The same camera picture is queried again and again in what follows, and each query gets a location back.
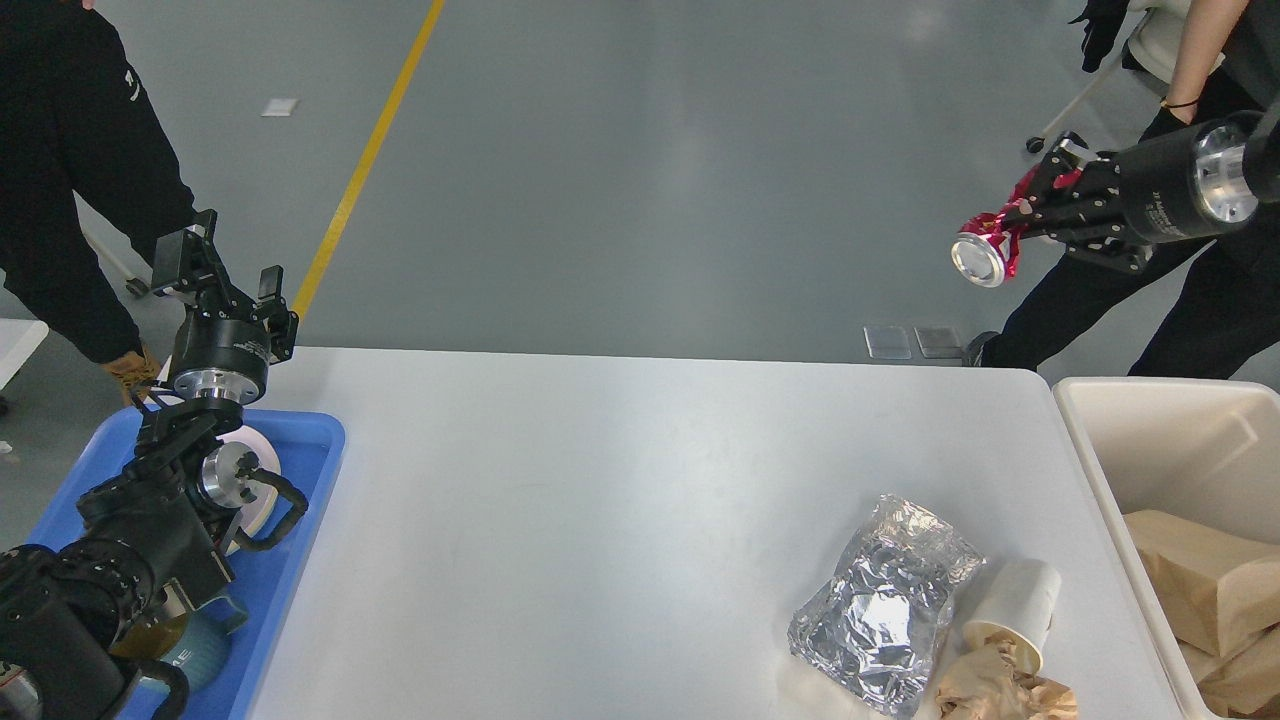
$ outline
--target white plate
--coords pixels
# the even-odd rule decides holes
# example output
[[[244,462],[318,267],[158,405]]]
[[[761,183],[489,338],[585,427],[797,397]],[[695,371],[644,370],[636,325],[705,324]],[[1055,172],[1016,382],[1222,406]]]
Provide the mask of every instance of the white plate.
[[[262,437],[262,433],[255,430],[248,425],[242,425],[241,429],[218,436],[218,439],[223,442],[242,442],[248,446],[250,450],[257,455],[257,461],[264,469],[270,470],[275,474],[280,473],[280,456],[275,454],[275,448],[271,447],[271,442]],[[275,507],[275,498],[279,492],[271,486],[259,483],[257,480],[250,480],[253,486],[253,495],[257,500],[250,502],[241,510],[241,527],[244,532],[253,537],[262,525],[266,524],[266,519],[271,516],[271,510]],[[239,550],[239,546],[233,541],[227,555],[230,555]]]

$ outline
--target white chair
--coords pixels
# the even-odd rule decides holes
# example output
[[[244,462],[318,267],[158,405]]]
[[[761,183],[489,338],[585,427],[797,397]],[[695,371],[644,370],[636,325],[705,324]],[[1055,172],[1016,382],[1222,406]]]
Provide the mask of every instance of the white chair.
[[[1066,118],[1120,65],[1125,49],[1144,70],[1169,85],[1174,79],[1178,46],[1183,40],[1183,26],[1187,24],[1190,4],[1192,0],[1130,0],[1129,12],[1146,15],[1129,33],[1124,47],[1114,50],[1115,58],[1094,74],[1089,85],[1084,86],[1084,90],[1073,97],[1039,135],[1027,138],[1027,151],[1034,154],[1044,149],[1044,138],[1057,135]],[[1224,59],[1225,56],[1219,53],[1213,69],[1217,69]]]

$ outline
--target crumpled foil package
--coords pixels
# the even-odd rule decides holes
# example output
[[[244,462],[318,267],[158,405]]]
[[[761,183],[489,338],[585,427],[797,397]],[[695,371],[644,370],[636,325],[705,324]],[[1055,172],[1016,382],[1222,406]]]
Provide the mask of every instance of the crumpled foil package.
[[[983,564],[955,528],[883,495],[836,573],[796,611],[791,653],[872,710],[915,715],[955,612],[955,593]]]

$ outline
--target blue mug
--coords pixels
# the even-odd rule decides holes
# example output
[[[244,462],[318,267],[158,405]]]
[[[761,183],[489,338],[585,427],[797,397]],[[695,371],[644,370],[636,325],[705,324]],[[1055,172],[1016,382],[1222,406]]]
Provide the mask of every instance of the blue mug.
[[[209,607],[223,600],[230,606],[230,615],[215,619]],[[214,682],[232,652],[230,634],[248,621],[248,610],[232,596],[215,596],[195,612],[187,612],[151,628],[134,628],[119,644],[114,655],[133,659],[154,659],[178,667],[187,675],[191,692]],[[164,683],[142,678],[142,687],[168,692]]]

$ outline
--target shoe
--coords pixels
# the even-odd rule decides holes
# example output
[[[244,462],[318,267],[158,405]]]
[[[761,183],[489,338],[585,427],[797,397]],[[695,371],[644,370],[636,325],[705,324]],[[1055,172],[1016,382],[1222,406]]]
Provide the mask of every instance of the shoe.
[[[1000,333],[996,331],[978,333],[978,337],[970,340],[969,345],[964,346],[964,354],[960,355],[960,365],[964,368],[982,368],[982,348],[997,337],[1000,337]]]
[[[133,405],[133,395],[137,395],[138,400],[146,400],[150,392],[150,386],[146,383],[160,377],[160,364],[146,345],[142,346],[142,355],[131,350],[102,365],[102,369],[120,384],[120,397],[125,407]]]

